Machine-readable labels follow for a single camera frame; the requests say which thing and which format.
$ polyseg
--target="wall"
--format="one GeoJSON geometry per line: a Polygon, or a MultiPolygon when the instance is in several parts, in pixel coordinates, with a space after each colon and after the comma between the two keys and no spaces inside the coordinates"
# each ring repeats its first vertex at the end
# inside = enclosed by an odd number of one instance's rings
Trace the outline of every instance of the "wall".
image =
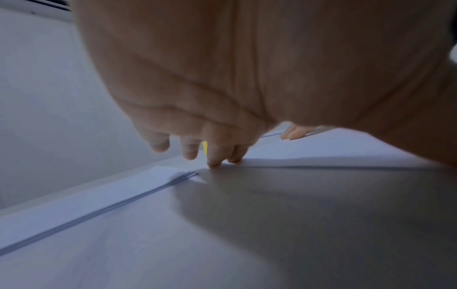
{"type": "Polygon", "coordinates": [[[0,9],[0,208],[180,154],[154,154],[73,24],[0,9]]]}

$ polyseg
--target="white wall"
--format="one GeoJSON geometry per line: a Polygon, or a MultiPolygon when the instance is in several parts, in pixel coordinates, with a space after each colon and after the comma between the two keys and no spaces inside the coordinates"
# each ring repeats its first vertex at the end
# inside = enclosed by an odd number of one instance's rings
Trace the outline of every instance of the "white wall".
{"type": "Polygon", "coordinates": [[[0,9],[0,208],[179,154],[136,134],[73,24],[0,9]]]}

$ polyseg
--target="finger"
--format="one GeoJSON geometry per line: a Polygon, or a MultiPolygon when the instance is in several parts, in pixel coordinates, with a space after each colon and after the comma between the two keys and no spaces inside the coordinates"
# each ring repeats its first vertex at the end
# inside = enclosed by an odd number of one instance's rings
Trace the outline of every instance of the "finger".
{"type": "Polygon", "coordinates": [[[230,163],[240,162],[249,150],[249,146],[236,146],[232,155],[227,158],[230,163]]]}
{"type": "Polygon", "coordinates": [[[279,137],[282,140],[286,140],[291,132],[293,132],[297,128],[297,125],[292,124],[285,132],[283,132],[279,137]]]}
{"type": "Polygon", "coordinates": [[[185,159],[192,160],[199,155],[201,140],[181,137],[181,151],[185,159]]]}
{"type": "Polygon", "coordinates": [[[289,140],[297,140],[305,137],[308,133],[312,132],[312,127],[297,127],[293,132],[288,135],[289,140]]]}
{"type": "Polygon", "coordinates": [[[170,135],[161,132],[155,132],[148,128],[134,125],[142,138],[148,142],[152,150],[158,153],[166,152],[170,148],[170,135]]]}
{"type": "Polygon", "coordinates": [[[234,146],[218,146],[208,143],[208,166],[210,168],[218,167],[224,160],[231,157],[234,149],[234,146]]]}

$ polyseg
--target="hand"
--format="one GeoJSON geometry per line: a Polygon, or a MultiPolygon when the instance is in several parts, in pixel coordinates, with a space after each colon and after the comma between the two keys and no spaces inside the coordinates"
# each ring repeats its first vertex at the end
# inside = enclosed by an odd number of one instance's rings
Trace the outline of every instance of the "hand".
{"type": "Polygon", "coordinates": [[[302,127],[292,124],[285,132],[280,135],[282,140],[298,140],[304,138],[308,133],[313,132],[315,127],[302,127]]]}
{"type": "MultiPolygon", "coordinates": [[[[401,126],[434,106],[450,69],[451,0],[72,4],[96,68],[140,134],[155,151],[181,136],[188,159],[207,140],[210,166],[240,160],[281,121],[391,134],[413,150],[424,132],[406,140],[401,126]]],[[[454,106],[443,107],[451,118],[454,106]]]]}

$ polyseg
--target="yellow object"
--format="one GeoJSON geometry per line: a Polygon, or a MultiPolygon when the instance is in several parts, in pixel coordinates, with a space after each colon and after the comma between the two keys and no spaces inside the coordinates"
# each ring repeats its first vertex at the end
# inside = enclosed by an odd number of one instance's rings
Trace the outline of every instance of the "yellow object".
{"type": "Polygon", "coordinates": [[[208,143],[207,142],[202,142],[202,145],[203,145],[203,151],[205,151],[205,155],[208,154],[208,143]]]}

